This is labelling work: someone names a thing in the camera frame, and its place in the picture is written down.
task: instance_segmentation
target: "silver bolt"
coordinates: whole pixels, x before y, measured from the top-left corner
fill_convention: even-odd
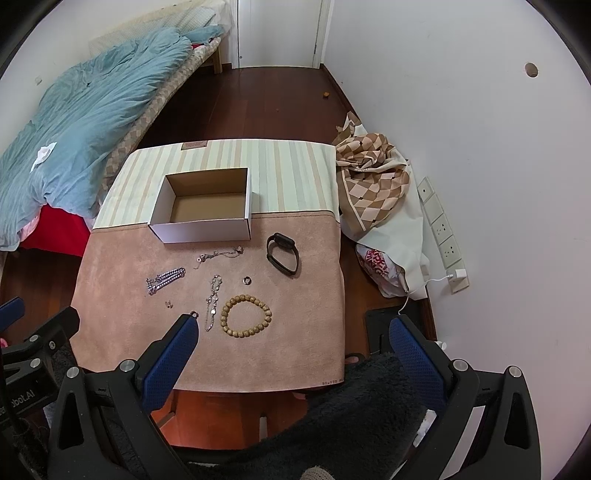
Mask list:
[[[509,367],[509,373],[515,378],[519,378],[521,376],[521,370],[518,367]]]
[[[455,368],[459,372],[465,372],[468,370],[468,363],[465,360],[454,360],[453,361],[453,368]]]
[[[119,365],[119,369],[122,372],[129,372],[130,370],[133,370],[135,367],[135,362],[133,360],[123,360],[121,362],[121,364]]]
[[[74,378],[80,373],[80,369],[78,367],[71,367],[66,372],[68,378]]]

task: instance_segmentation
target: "open box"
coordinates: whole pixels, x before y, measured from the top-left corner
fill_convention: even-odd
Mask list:
[[[165,175],[150,228],[165,244],[250,240],[250,169]]]

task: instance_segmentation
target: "wooden floor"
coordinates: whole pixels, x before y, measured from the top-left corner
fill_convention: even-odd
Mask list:
[[[158,116],[140,148],[217,138],[276,138],[331,143],[346,109],[321,70],[288,67],[230,70],[193,75]],[[80,261],[67,255],[21,251],[8,256],[0,302],[20,295],[27,315],[7,333],[19,341],[49,315],[69,304]],[[355,244],[342,238],[345,279],[346,353],[368,353],[363,314],[400,304],[383,298],[363,272]],[[170,409],[154,414],[161,419]],[[306,413],[292,393],[204,394],[182,391],[177,415],[163,427],[169,442],[211,449],[236,449],[259,439],[259,418],[269,435]]]

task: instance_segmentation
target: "white door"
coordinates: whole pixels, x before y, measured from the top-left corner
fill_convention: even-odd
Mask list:
[[[311,67],[322,0],[239,0],[241,67]]]

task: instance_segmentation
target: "blue textured pad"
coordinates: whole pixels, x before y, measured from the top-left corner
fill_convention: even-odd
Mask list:
[[[25,303],[20,297],[15,297],[0,306],[0,332],[6,330],[23,315],[25,315]]]
[[[195,350],[198,337],[197,320],[189,317],[158,358],[153,369],[145,376],[142,406],[147,413],[164,407],[168,395]]]
[[[392,350],[413,382],[423,404],[437,414],[444,412],[447,406],[447,395],[443,379],[425,350],[399,318],[390,322],[389,337]]]

